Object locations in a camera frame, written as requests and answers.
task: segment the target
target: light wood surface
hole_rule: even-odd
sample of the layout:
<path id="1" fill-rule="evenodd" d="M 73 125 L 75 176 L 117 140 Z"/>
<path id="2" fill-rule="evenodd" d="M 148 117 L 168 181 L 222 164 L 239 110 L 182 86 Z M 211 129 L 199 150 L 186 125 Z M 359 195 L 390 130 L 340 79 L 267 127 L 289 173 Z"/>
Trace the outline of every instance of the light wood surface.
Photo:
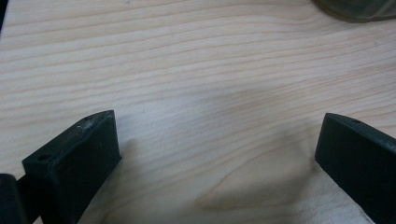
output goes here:
<path id="1" fill-rule="evenodd" d="M 308 0 L 11 0 L 0 173 L 114 109 L 123 160 L 79 223 L 373 223 L 313 156 L 326 112 L 396 136 L 395 56 L 396 21 Z"/>

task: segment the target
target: wood grain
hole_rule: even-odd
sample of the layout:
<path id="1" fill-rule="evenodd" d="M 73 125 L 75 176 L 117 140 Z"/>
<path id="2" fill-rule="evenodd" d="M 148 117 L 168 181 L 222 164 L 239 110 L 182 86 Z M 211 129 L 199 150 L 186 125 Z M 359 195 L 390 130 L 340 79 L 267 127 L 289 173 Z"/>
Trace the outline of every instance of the wood grain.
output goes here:
<path id="1" fill-rule="evenodd" d="M 395 73 L 395 21 L 308 0 L 14 0 L 0 172 L 114 109 L 123 161 L 79 223 L 373 223 L 313 155 L 326 112 L 396 136 Z"/>

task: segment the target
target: dark object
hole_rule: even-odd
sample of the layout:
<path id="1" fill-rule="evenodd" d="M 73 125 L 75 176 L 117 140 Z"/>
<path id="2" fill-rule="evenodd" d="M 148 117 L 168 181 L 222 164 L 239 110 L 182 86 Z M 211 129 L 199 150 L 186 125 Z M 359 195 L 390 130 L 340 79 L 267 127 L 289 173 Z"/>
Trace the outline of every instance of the dark object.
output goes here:
<path id="1" fill-rule="evenodd" d="M 315 159 L 375 223 L 396 223 L 396 139 L 326 114 Z"/>
<path id="2" fill-rule="evenodd" d="M 8 0 L 0 0 L 0 33 L 3 28 L 4 17 L 6 16 Z"/>
<path id="3" fill-rule="evenodd" d="M 0 217 L 10 216 L 0 223 L 32 223 L 38 216 L 46 224 L 77 223 L 120 160 L 114 111 L 80 120 L 23 160 L 18 188 L 2 175 L 9 180 L 1 186 L 7 190 L 0 191 Z"/>
<path id="4" fill-rule="evenodd" d="M 396 18 L 396 0 L 314 0 L 325 12 L 351 22 Z"/>

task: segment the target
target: wooden table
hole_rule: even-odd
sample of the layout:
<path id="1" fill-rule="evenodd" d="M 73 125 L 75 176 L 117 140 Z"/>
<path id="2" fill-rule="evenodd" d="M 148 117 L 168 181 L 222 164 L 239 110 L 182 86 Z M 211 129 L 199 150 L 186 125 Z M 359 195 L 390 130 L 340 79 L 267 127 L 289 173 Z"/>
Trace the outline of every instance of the wooden table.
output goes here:
<path id="1" fill-rule="evenodd" d="M 79 223 L 373 223 L 313 156 L 326 112 L 396 136 L 396 21 L 308 0 L 11 0 L 0 64 L 0 173 L 116 112 L 123 160 Z"/>

